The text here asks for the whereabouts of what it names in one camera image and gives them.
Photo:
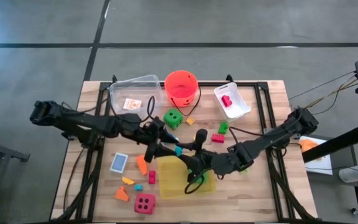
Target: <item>green cube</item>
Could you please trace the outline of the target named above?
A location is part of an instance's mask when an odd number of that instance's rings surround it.
[[[183,121],[183,116],[178,110],[170,109],[164,115],[164,121],[169,127],[175,130],[177,127],[179,127],[179,125]]]
[[[219,134],[226,134],[227,133],[227,129],[229,129],[229,125],[227,124],[227,122],[223,121],[221,123],[221,126],[219,127]]]
[[[208,172],[205,172],[205,173],[203,174],[203,177],[204,177],[204,182],[203,182],[203,184],[206,183],[206,181],[207,181],[207,176],[208,176]],[[199,177],[199,178],[196,180],[195,184],[200,184],[201,181],[203,181],[203,179],[202,179],[201,177]]]

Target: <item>red bucket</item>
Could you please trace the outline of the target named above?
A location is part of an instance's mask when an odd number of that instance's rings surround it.
[[[174,71],[165,79],[165,91],[168,99],[178,107],[188,106],[196,95],[198,81],[196,77],[187,71]]]

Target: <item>concrete floor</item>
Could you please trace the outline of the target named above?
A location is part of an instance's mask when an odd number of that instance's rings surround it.
[[[104,0],[0,0],[0,43],[92,43]],[[110,42],[358,42],[358,0],[112,0],[101,36]],[[0,49],[0,143],[31,153],[12,161],[0,192],[0,223],[46,221],[67,146],[60,131],[29,121],[36,100],[76,106],[91,49]],[[358,48],[99,49],[90,80],[189,70],[200,80],[285,80],[288,96],[354,70]],[[291,101],[305,106],[346,77]],[[312,111],[327,108],[333,99]],[[358,95],[341,92],[317,115],[315,134],[358,126]],[[353,188],[311,182],[323,220],[358,223]]]

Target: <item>wooden tabletop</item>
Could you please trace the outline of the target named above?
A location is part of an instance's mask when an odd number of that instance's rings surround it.
[[[282,80],[266,81],[270,89],[271,101],[277,125],[282,124],[290,113],[290,105],[284,82]],[[87,110],[96,105],[100,82],[84,82],[78,111]],[[180,142],[191,142],[194,134],[200,128],[208,130],[208,138],[203,145],[205,149],[216,152],[227,152],[226,148],[234,144],[232,136],[227,133],[225,142],[211,143],[211,135],[217,133],[222,121],[213,98],[215,87],[202,87],[201,100],[197,108],[191,114],[195,122],[189,126],[183,123],[178,129],[171,133],[180,139]],[[244,101],[251,107],[251,112],[244,117],[233,122],[232,125],[248,131],[260,133],[260,121],[255,100],[255,91],[251,87],[239,87],[239,91]],[[159,117],[173,106],[169,102],[164,102],[160,109]],[[187,113],[190,108],[183,108]],[[264,111],[266,121],[269,124],[269,117],[264,101]],[[239,141],[255,139],[245,133],[236,133]],[[290,144],[284,157],[287,170],[288,181],[291,191],[295,197],[313,216],[317,216],[314,206],[313,196],[303,163],[300,148],[295,144]],[[62,176],[58,186],[58,191],[53,206],[52,218],[56,218],[63,212],[63,196],[67,186],[71,170],[82,150],[78,141],[72,141],[68,145],[67,155],[63,165]],[[133,141],[122,137],[107,139],[104,146],[103,161],[101,164],[100,179],[98,185],[98,195],[94,209],[94,222],[271,222],[277,221],[275,206],[272,195],[268,165],[264,152],[256,158],[255,163],[248,168],[246,175],[233,172],[226,175],[223,180],[216,177],[216,191],[206,194],[192,194],[180,198],[163,200],[160,198],[158,184],[149,185],[147,176],[142,176],[139,169],[135,166],[135,157],[144,154],[145,145],[136,145]],[[123,174],[111,172],[109,167],[114,154],[120,152],[129,156]],[[83,153],[75,170],[71,181],[67,205],[78,193],[85,164],[86,153]],[[149,164],[150,169],[157,170],[155,160]],[[130,202],[123,202],[114,198],[116,190],[123,185],[121,177],[126,176],[137,184],[143,185],[143,193],[154,194],[157,198],[156,207],[153,215],[143,215],[134,212],[134,199],[136,192],[133,186],[126,186]],[[280,191],[280,200],[283,210],[286,213],[285,199]],[[88,193],[85,201],[84,214],[88,211]]]

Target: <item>pink lego brick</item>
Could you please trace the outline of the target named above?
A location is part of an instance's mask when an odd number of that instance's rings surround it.
[[[213,142],[223,143],[224,142],[224,135],[223,134],[213,134],[212,135],[212,141]]]
[[[135,199],[135,212],[151,215],[154,212],[155,196],[152,194],[139,193]]]
[[[149,172],[149,184],[155,184],[155,171],[150,170]]]
[[[233,104],[233,102],[230,100],[230,96],[226,96],[226,95],[222,96],[222,102],[225,107],[229,107],[230,105]]]

